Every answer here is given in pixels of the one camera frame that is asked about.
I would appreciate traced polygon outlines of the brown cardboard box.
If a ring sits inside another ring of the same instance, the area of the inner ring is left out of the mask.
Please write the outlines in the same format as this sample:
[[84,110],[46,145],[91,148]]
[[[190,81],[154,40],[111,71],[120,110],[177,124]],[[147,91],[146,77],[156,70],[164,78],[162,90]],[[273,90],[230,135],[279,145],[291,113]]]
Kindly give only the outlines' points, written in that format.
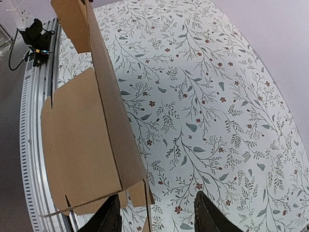
[[145,206],[151,231],[154,203],[115,71],[88,0],[53,0],[61,27],[86,69],[48,97],[41,129],[46,174],[56,215],[92,214],[118,194],[120,208]]

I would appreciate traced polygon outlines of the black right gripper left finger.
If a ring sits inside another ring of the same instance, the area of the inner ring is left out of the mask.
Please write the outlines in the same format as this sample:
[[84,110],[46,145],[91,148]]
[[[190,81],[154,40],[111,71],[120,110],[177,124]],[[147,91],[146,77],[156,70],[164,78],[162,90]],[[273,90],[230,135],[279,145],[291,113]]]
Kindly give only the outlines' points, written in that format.
[[118,194],[110,196],[78,232],[120,232],[122,217]]

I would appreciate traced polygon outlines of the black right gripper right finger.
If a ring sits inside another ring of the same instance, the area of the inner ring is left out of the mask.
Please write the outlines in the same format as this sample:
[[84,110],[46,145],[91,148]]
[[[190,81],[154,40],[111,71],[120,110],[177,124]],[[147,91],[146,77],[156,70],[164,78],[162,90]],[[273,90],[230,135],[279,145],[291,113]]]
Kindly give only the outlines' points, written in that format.
[[212,203],[202,191],[198,191],[195,201],[195,232],[241,232],[224,214]]

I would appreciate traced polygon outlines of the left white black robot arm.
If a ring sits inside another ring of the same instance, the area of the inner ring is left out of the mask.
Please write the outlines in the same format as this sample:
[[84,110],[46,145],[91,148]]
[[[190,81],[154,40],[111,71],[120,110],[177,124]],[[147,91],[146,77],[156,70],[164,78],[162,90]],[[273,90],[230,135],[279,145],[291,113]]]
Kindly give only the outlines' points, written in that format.
[[31,26],[25,30],[17,30],[26,45],[34,56],[33,67],[39,67],[46,64],[49,55],[53,53],[50,49],[52,36],[55,35],[54,30],[46,30],[43,28],[42,22],[35,18]]

